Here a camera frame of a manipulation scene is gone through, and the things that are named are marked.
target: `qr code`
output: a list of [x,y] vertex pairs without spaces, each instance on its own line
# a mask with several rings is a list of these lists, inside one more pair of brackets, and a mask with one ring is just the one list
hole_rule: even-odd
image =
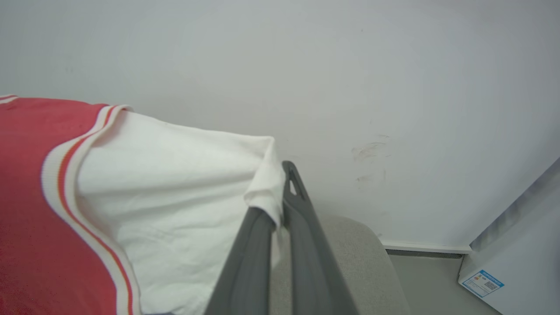
[[495,285],[493,282],[489,281],[487,283],[484,284],[485,286],[487,286],[490,290],[496,290],[498,289],[498,286]]

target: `baseboard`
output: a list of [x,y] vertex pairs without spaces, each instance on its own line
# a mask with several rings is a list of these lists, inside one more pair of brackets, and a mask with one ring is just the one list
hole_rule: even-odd
[[386,249],[387,254],[390,256],[407,256],[407,257],[429,257],[429,258],[450,258],[450,259],[463,259],[465,254],[454,253],[433,253],[433,252],[419,252],[419,251],[398,251],[396,249]]
[[425,245],[413,243],[385,242],[381,241],[385,249],[394,249],[397,251],[415,251],[415,252],[432,252],[432,253],[452,253],[452,254],[469,254],[473,250],[470,246],[444,246],[444,245]]

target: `blue label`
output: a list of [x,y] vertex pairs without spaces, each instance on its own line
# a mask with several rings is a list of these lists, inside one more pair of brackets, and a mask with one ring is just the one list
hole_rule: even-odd
[[486,295],[503,287],[503,283],[484,270],[480,270],[474,276],[463,282],[463,286],[472,293],[484,298]]

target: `handle hole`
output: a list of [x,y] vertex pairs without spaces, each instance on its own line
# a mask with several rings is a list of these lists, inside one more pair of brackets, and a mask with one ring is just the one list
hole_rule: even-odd
[[297,196],[296,186],[294,186],[293,181],[290,180],[290,192],[292,195]]

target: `white appliance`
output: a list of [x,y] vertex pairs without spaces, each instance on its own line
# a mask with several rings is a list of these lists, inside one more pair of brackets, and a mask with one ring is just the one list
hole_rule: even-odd
[[503,315],[560,314],[560,159],[472,244],[459,283]]

